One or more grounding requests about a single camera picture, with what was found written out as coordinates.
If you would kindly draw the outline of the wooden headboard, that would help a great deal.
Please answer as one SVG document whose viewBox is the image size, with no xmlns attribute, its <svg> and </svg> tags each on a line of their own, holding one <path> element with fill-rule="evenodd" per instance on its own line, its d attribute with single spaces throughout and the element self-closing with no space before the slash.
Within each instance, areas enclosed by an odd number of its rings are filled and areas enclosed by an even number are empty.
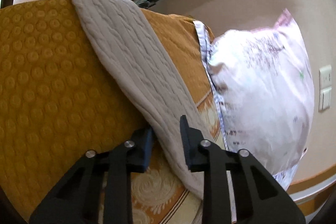
<svg viewBox="0 0 336 224">
<path fill-rule="evenodd" d="M 335 164 L 306 180 L 292 183 L 287 190 L 303 215 L 313 215 L 327 201 L 335 187 Z"/>
</svg>

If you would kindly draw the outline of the pink floral pillow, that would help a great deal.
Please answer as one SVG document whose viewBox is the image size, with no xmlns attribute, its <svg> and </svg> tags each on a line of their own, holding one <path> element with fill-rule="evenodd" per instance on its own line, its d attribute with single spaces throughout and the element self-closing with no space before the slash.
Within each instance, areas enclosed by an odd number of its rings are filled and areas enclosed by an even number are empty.
<svg viewBox="0 0 336 224">
<path fill-rule="evenodd" d="M 288 189 L 306 153 L 314 84 L 298 24 L 284 10 L 273 27 L 228 30 L 210 38 L 194 22 L 224 146 L 247 149 Z"/>
</svg>

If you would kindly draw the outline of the yellow patterned bed sheet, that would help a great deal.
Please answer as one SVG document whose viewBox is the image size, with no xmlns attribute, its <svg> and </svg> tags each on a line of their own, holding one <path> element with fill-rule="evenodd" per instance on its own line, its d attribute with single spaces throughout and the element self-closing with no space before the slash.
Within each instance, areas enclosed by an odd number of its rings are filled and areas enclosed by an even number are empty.
<svg viewBox="0 0 336 224">
<path fill-rule="evenodd" d="M 122 96 L 109 102 L 106 124 L 113 139 L 123 140 L 143 122 L 143 117 Z M 161 146 L 155 140 L 150 166 L 145 173 L 131 176 L 131 201 L 134 223 L 200 223 L 201 200 L 185 189 L 171 171 Z"/>
</svg>

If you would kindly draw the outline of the beige cable knit sweater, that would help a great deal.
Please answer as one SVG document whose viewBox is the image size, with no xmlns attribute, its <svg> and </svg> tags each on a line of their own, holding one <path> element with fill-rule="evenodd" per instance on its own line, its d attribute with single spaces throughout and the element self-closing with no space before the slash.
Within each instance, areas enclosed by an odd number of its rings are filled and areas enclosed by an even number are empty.
<svg viewBox="0 0 336 224">
<path fill-rule="evenodd" d="M 172 171 L 202 198 L 203 176 L 185 163 L 180 118 L 209 140 L 222 128 L 193 20 L 130 0 L 71 2 L 98 59 L 154 129 Z"/>
</svg>

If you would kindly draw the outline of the white wall switch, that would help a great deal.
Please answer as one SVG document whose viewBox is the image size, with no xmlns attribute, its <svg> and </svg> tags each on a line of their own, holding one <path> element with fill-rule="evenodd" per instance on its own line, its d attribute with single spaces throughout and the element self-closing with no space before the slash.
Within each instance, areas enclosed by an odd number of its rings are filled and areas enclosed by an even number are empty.
<svg viewBox="0 0 336 224">
<path fill-rule="evenodd" d="M 331 105 L 332 67 L 327 65 L 319 69 L 319 107 L 320 112 Z"/>
</svg>

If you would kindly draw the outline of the orange quilted bed cover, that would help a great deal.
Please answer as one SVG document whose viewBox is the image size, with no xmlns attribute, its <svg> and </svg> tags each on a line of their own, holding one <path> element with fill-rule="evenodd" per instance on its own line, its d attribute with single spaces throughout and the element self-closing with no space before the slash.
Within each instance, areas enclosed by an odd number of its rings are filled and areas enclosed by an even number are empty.
<svg viewBox="0 0 336 224">
<path fill-rule="evenodd" d="M 86 151 L 131 136 L 106 124 L 117 96 L 69 0 L 1 9 L 1 188 L 25 221 Z"/>
</svg>

